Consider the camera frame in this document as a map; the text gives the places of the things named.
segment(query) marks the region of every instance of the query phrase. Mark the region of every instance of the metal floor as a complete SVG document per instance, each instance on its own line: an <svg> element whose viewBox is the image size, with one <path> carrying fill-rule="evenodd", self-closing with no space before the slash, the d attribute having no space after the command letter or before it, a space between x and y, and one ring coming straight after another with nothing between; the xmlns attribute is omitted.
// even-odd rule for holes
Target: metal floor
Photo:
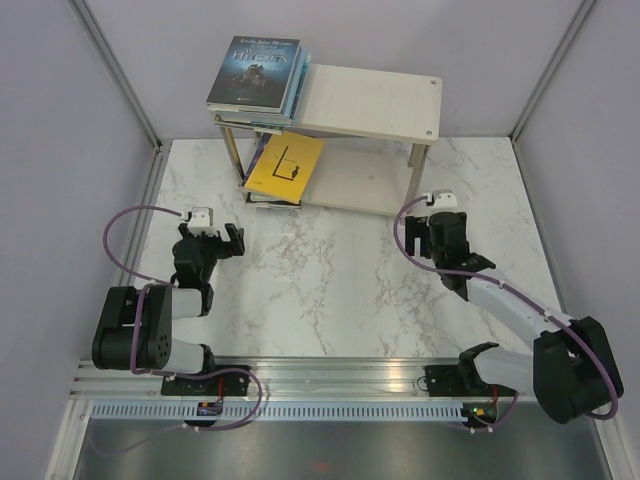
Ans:
<svg viewBox="0 0 640 480"><path fill-rule="evenodd" d="M117 450L166 421L91 420L87 437ZM557 425L519 405L493 434L438 423L256 422L229 432L178 430L116 458L85 446L76 480L611 478L595 427Z"/></svg>

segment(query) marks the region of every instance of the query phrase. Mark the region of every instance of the stack of books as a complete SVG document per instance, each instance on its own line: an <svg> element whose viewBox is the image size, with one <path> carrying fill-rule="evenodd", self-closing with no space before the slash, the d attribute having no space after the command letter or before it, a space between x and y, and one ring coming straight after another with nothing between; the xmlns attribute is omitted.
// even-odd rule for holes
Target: stack of books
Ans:
<svg viewBox="0 0 640 480"><path fill-rule="evenodd" d="M263 134L242 183L249 194L247 203L300 208L300 199L323 148L324 140L296 133Z"/></svg>
<svg viewBox="0 0 640 480"><path fill-rule="evenodd" d="M293 124L310 62L300 40L233 37L207 99L216 124L282 134Z"/></svg>

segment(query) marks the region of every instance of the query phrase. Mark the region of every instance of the shelf top board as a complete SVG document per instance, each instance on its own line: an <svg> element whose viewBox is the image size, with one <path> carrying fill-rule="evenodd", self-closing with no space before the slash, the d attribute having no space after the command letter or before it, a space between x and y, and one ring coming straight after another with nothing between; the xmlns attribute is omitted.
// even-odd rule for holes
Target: shelf top board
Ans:
<svg viewBox="0 0 640 480"><path fill-rule="evenodd" d="M437 77L313 64L294 126L431 145L441 96Z"/></svg>

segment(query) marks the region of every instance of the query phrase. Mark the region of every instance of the yellow book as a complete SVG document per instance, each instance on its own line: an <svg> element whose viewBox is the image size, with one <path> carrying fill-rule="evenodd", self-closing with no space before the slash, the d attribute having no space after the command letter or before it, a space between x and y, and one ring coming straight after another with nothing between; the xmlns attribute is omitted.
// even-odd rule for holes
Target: yellow book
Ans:
<svg viewBox="0 0 640 480"><path fill-rule="evenodd" d="M272 135L244 187L298 203L324 148L324 140L284 132Z"/></svg>

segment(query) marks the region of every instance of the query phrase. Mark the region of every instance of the marble table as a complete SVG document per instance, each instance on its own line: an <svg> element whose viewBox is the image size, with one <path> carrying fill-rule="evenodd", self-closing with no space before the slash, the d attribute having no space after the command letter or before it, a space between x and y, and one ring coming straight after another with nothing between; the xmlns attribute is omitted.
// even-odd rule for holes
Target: marble table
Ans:
<svg viewBox="0 0 640 480"><path fill-rule="evenodd" d="M409 145L332 139L351 148L408 158ZM238 140L245 160L252 140ZM440 139L419 192L451 188L468 212L472 249L516 284L558 308L540 238L507 138ZM246 254L218 263L207 317L177 320L174 335L217 355L453 357L485 341L526 353L491 315L447 291L437 275L397 251L393 219L305 206L246 206L222 140L176 140L157 204L209 206L222 228L245 228ZM154 213L139 269L173 273L178 219ZM140 287L144 282L136 282Z"/></svg>

